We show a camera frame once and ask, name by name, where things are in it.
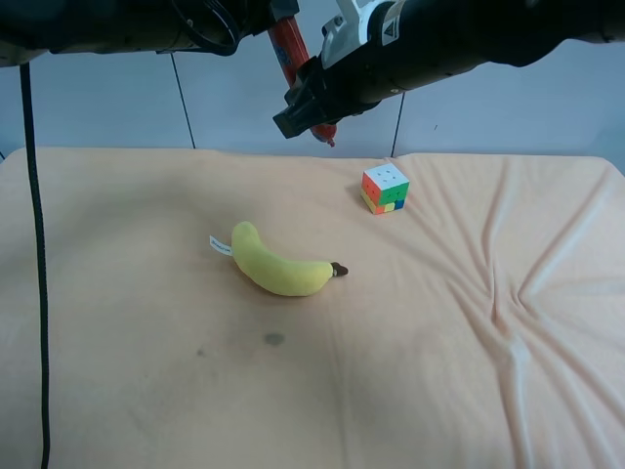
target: fabric tag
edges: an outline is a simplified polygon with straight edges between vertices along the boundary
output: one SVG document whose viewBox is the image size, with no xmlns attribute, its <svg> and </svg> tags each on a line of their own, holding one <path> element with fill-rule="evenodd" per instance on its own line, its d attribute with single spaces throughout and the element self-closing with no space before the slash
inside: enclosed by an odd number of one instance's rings
<svg viewBox="0 0 625 469">
<path fill-rule="evenodd" d="M 211 246 L 213 246 L 213 249 L 215 249 L 218 252 L 221 252 L 222 254 L 225 254 L 227 256 L 232 255 L 232 248 L 230 246 L 228 246 L 227 244 L 223 244 L 222 242 L 218 242 L 212 236 L 211 236 Z"/>
</svg>

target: red marker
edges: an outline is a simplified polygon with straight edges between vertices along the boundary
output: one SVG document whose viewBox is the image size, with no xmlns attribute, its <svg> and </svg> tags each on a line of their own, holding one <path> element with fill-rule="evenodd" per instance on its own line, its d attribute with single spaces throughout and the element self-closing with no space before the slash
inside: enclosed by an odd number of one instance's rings
<svg viewBox="0 0 625 469">
<path fill-rule="evenodd" d="M 309 52 L 294 17 L 284 18 L 269 30 L 271 43 L 289 86 L 295 83 L 297 70 L 309 60 Z M 311 128 L 320 142 L 334 147 L 336 125 L 320 124 Z"/>
</svg>

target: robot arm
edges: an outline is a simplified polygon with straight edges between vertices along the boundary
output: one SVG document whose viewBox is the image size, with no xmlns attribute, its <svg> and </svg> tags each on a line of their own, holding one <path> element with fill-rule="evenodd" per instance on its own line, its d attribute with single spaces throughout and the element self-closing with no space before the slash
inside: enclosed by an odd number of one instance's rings
<svg viewBox="0 0 625 469">
<path fill-rule="evenodd" d="M 337 2 L 274 118 L 287 138 L 479 64 L 532 64 L 567 38 L 625 40 L 625 0 Z M 45 51 L 227 56 L 298 12 L 297 0 L 0 0 L 0 66 Z"/>
<path fill-rule="evenodd" d="M 320 57 L 274 118 L 287 138 L 486 62 L 533 64 L 568 38 L 625 40 L 624 0 L 337 1 Z"/>
<path fill-rule="evenodd" d="M 298 12 L 297 0 L 0 0 L 0 66 L 47 51 L 229 56 Z"/>
</svg>

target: black cable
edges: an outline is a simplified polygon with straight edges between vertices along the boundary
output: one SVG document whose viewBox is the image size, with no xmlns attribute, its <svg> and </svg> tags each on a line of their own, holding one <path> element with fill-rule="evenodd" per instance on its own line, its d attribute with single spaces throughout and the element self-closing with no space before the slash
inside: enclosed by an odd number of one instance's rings
<svg viewBox="0 0 625 469">
<path fill-rule="evenodd" d="M 231 56 L 236 52 L 238 43 L 241 41 L 241 31 L 236 24 L 236 20 L 219 0 L 204 0 L 204 6 L 207 12 L 224 27 L 224 30 L 229 36 L 229 44 L 218 43 L 206 37 L 195 24 L 198 19 L 190 18 L 186 12 L 183 11 L 178 2 L 179 0 L 170 0 L 171 6 L 180 18 L 183 30 L 189 39 L 200 48 L 199 51 L 191 49 L 189 52 L 210 52 L 223 57 Z"/>
<path fill-rule="evenodd" d="M 178 83 L 178 92 L 180 93 L 180 100 L 183 102 L 183 111 L 185 112 L 185 119 L 187 120 L 188 134 L 191 137 L 191 144 L 195 149 L 195 138 L 193 137 L 193 131 L 191 130 L 191 122 L 188 120 L 187 103 L 185 102 L 185 95 L 183 94 L 183 87 L 180 84 L 180 77 L 178 76 L 178 68 L 176 67 L 176 59 L 174 54 L 170 54 L 172 58 L 172 65 L 174 66 L 174 74 L 176 75 L 176 83 Z"/>
<path fill-rule="evenodd" d="M 35 244 L 37 247 L 37 276 L 39 280 L 39 321 L 41 351 L 41 433 L 43 454 L 41 469 L 48 468 L 50 460 L 50 355 L 48 350 L 48 285 L 46 280 L 46 241 L 43 225 L 43 208 L 37 176 L 35 153 L 35 126 L 32 116 L 32 95 L 30 92 L 30 64 L 20 65 L 21 105 L 23 107 L 23 127 L 26 138 L 26 162 L 32 211 L 35 218 Z"/>
</svg>

